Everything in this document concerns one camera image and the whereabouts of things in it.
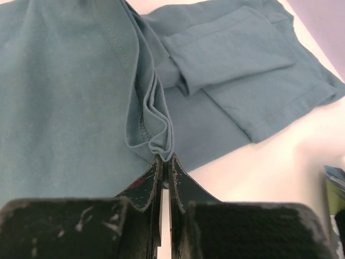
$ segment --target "teal fabric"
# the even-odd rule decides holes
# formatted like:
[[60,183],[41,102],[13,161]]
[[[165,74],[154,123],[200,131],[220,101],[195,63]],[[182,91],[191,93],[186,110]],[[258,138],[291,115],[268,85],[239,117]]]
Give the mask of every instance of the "teal fabric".
[[172,148],[153,58],[125,2],[0,5],[0,207],[114,196]]
[[292,21],[276,0],[0,5],[0,206],[114,196],[155,154],[190,171],[344,96]]

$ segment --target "fabric fold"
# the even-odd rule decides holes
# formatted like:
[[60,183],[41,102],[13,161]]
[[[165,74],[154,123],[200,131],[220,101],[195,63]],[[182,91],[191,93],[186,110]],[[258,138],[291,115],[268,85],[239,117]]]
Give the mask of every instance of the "fabric fold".
[[[152,160],[156,154],[160,155],[164,161],[168,161],[173,154],[173,126],[165,104],[163,88],[156,75],[155,60],[156,64],[159,64],[169,55],[150,27],[139,20],[138,15],[133,10],[131,11],[125,2],[122,4],[139,40],[135,87],[128,105],[126,143],[132,151],[147,161]],[[149,43],[156,59],[153,57]]]

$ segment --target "black clamp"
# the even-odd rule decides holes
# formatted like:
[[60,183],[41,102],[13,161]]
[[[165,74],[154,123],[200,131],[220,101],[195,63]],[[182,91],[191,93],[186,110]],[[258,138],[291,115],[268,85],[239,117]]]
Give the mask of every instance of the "black clamp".
[[172,259],[335,258],[308,207],[220,202],[175,155],[156,156],[115,198],[10,201],[0,210],[0,258],[156,259],[164,187]]

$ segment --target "red mark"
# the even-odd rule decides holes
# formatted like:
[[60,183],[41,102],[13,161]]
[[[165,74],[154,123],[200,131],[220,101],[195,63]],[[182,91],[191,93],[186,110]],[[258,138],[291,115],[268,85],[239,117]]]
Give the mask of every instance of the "red mark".
[[141,186],[145,182],[145,178],[139,178],[135,180],[130,186],[128,186],[128,189],[134,189],[139,186]]

